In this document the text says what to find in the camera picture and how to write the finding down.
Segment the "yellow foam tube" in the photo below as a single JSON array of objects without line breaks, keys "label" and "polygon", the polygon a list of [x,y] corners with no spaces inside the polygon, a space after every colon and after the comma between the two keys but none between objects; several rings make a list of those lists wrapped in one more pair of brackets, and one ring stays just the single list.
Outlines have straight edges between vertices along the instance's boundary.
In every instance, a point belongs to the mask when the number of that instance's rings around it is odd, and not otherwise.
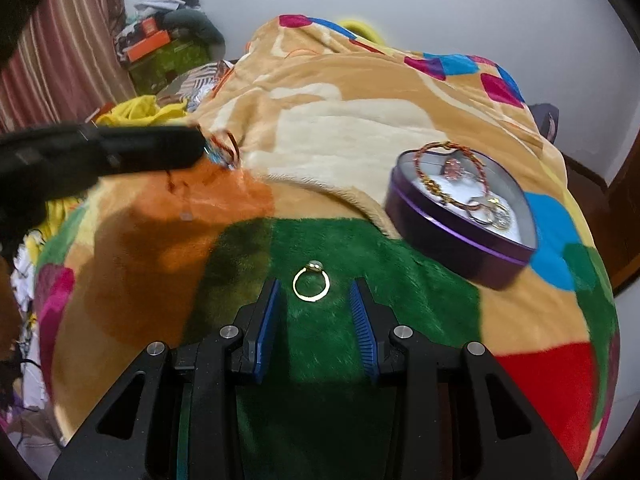
[{"label": "yellow foam tube", "polygon": [[381,35],[373,29],[370,25],[357,20],[341,20],[338,22],[344,29],[349,30],[354,35],[373,42],[374,44],[380,44],[384,46],[385,41]]}]

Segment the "green cardboard box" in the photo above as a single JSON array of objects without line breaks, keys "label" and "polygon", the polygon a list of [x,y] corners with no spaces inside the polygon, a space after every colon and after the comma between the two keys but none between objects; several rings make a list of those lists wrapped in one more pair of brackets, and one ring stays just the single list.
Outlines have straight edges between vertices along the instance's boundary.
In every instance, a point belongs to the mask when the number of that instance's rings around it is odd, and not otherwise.
[{"label": "green cardboard box", "polygon": [[157,94],[178,76],[210,62],[205,44],[198,38],[179,38],[145,55],[128,67],[138,96]]}]

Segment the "purple heart-shaped tin box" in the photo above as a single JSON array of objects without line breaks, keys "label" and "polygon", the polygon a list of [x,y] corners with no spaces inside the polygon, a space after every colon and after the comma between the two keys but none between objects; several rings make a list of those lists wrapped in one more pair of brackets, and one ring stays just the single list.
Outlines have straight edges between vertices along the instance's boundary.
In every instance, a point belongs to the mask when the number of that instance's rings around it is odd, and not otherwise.
[{"label": "purple heart-shaped tin box", "polygon": [[474,152],[432,148],[398,156],[384,208],[402,238],[468,280],[508,287],[537,249],[523,190],[498,162]]}]

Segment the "pile of clothes and boxes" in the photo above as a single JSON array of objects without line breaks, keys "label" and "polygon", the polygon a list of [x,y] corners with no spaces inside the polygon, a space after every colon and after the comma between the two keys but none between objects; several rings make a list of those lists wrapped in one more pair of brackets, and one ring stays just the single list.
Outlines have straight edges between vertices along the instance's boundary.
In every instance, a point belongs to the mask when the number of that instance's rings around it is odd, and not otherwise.
[{"label": "pile of clothes and boxes", "polygon": [[226,52],[224,36],[216,29],[200,7],[200,0],[143,0],[134,6],[137,15],[114,38],[114,48],[119,62],[130,65],[126,50],[154,35],[167,30],[171,41],[182,37],[193,37],[206,45],[212,61],[221,60]]}]

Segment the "yellow cloth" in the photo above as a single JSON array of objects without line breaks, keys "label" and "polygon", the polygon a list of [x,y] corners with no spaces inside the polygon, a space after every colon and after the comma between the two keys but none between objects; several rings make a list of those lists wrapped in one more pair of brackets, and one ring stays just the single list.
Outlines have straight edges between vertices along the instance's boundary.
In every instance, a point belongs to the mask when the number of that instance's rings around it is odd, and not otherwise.
[{"label": "yellow cloth", "polygon": [[137,96],[117,104],[94,123],[105,127],[149,127],[178,124],[186,116],[186,102],[160,106],[155,96]]}]

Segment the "striped red curtain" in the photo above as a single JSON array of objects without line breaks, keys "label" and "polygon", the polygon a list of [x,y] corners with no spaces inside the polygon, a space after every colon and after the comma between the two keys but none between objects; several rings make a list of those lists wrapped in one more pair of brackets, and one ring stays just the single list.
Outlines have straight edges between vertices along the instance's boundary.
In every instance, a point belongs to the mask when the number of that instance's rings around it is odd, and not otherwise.
[{"label": "striped red curtain", "polygon": [[124,0],[41,0],[1,69],[1,131],[80,122],[136,92],[115,52]]}]

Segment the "colourful patchwork fleece blanket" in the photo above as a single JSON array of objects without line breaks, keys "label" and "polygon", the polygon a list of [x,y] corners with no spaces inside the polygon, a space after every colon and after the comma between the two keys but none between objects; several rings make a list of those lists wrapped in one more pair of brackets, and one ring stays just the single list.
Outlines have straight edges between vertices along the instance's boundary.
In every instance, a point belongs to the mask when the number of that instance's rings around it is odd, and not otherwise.
[{"label": "colourful patchwork fleece blanket", "polygon": [[[562,155],[502,67],[286,14],[192,120],[239,166],[104,179],[40,257],[42,369],[65,439],[147,344],[202,339],[273,277],[287,304],[266,379],[239,404],[247,477],[381,478],[388,429],[370,417],[348,304],[362,276],[431,340],[486,344],[587,469],[618,372],[612,288]],[[532,208],[538,248],[503,290],[421,255],[384,211],[397,157],[446,141],[506,168]]]}]

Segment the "grey purple backpack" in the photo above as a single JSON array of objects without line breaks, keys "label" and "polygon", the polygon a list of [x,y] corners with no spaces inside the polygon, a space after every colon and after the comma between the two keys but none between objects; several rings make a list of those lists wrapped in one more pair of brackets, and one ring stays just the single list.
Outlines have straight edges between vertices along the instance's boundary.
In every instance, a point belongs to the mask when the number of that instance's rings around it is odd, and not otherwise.
[{"label": "grey purple backpack", "polygon": [[554,143],[559,130],[559,109],[550,103],[537,103],[530,104],[529,110],[539,133],[550,143]]}]

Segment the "striped patterned pillow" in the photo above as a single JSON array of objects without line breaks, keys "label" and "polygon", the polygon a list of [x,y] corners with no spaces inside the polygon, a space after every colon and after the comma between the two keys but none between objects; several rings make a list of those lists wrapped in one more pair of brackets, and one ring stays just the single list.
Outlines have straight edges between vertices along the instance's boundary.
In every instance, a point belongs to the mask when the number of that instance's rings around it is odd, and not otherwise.
[{"label": "striped patterned pillow", "polygon": [[160,90],[156,95],[157,104],[165,106],[184,103],[186,111],[192,113],[200,106],[202,99],[218,86],[233,66],[234,64],[227,60],[220,60],[194,67]]}]

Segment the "orange box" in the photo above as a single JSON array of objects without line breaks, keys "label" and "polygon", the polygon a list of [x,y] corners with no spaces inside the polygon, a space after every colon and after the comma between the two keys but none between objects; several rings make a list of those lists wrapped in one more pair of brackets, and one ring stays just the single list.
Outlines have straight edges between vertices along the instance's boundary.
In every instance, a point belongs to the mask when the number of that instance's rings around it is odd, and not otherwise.
[{"label": "orange box", "polygon": [[126,50],[128,61],[133,63],[145,55],[166,46],[171,42],[171,38],[167,30],[159,30],[154,35],[144,38]]}]

